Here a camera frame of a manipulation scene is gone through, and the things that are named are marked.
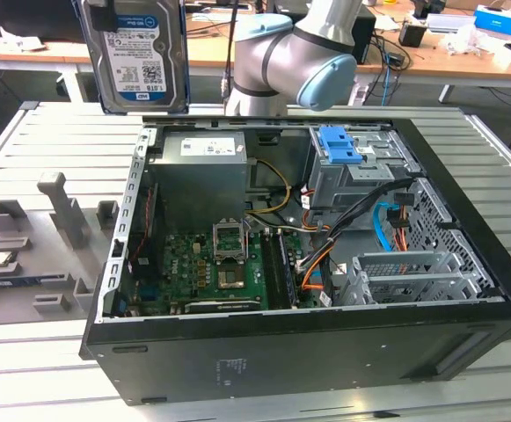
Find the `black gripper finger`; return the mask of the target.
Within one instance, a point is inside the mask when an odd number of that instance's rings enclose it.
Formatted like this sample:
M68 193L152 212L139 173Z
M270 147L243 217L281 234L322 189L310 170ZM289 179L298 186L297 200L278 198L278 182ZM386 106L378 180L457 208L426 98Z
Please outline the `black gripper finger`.
M114 3L90 4L91 24L98 32L116 31L116 12Z

